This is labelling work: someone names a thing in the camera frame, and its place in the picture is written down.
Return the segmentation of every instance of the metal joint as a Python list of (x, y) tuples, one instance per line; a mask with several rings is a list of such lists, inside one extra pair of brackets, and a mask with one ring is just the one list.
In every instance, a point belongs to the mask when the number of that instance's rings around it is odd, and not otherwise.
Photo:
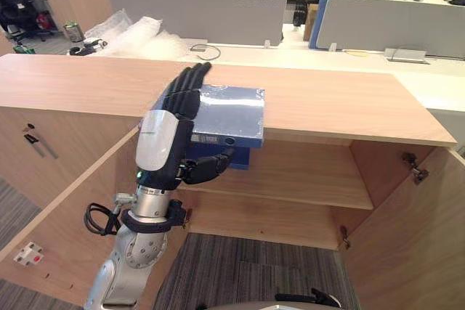
[(416, 185), (422, 183), (422, 181), (429, 176), (428, 170), (420, 169), (418, 167), (416, 162), (417, 157), (412, 152), (404, 152), (402, 155), (402, 160), (404, 163), (407, 163), (411, 173), (413, 174)]

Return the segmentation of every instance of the blue partition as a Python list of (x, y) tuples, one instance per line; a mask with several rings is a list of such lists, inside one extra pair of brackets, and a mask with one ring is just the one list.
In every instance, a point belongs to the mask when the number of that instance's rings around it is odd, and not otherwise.
[(315, 22), (313, 23), (312, 33), (310, 34), (310, 41), (308, 43), (308, 47), (310, 49), (318, 49), (317, 39), (318, 39), (318, 34), (320, 32), (321, 23), (323, 21), (323, 15), (325, 14), (327, 3), (328, 3), (328, 0), (320, 0), (320, 2), (318, 3), (317, 17), (315, 18)]

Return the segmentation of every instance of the cabinet door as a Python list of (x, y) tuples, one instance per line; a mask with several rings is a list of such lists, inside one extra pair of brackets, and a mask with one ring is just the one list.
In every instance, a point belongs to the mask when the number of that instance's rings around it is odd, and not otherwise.
[[(137, 124), (136, 118), (0, 109), (0, 176), (44, 208)], [(26, 133), (40, 142), (29, 144)]]
[(341, 249), (365, 310), (462, 309), (465, 303), (465, 160), (434, 150)]
[[(0, 278), (70, 303), (83, 306), (100, 266), (113, 249), (115, 239), (89, 232), (83, 214), (92, 202), (113, 207), (117, 192), (134, 192), (137, 130), (132, 129), (92, 164), (60, 196), (0, 251)], [(104, 224), (99, 214), (94, 217)], [(140, 310), (153, 307), (158, 289), (168, 274), (188, 229), (173, 228), (168, 233), (168, 249), (153, 267)], [(45, 258), (37, 265), (23, 266), (13, 261), (30, 241), (43, 248)]]

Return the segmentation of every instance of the cabinet hinge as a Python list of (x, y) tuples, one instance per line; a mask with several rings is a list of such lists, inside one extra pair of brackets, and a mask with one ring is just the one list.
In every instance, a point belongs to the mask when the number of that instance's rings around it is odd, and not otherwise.
[(415, 184), (418, 185), (422, 183), (422, 181), (428, 177), (428, 170), (421, 170), (418, 167), (418, 164), (416, 163), (416, 155), (412, 152), (404, 152), (404, 154), (402, 155), (402, 160), (404, 163), (407, 164), (411, 173), (413, 174)]
[(348, 250), (352, 244), (350, 243), (349, 239), (347, 238), (347, 228), (344, 225), (341, 225), (339, 227), (339, 230), (340, 230), (341, 235), (342, 235), (342, 242), (346, 246), (346, 250)]

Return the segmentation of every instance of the cardboard box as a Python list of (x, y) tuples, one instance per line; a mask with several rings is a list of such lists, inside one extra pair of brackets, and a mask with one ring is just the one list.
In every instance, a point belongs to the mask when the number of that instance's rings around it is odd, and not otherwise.
[(304, 31), (304, 41), (310, 40), (310, 34), (312, 34), (313, 24), (317, 18), (318, 4), (309, 4), (307, 19), (305, 20), (305, 31)]

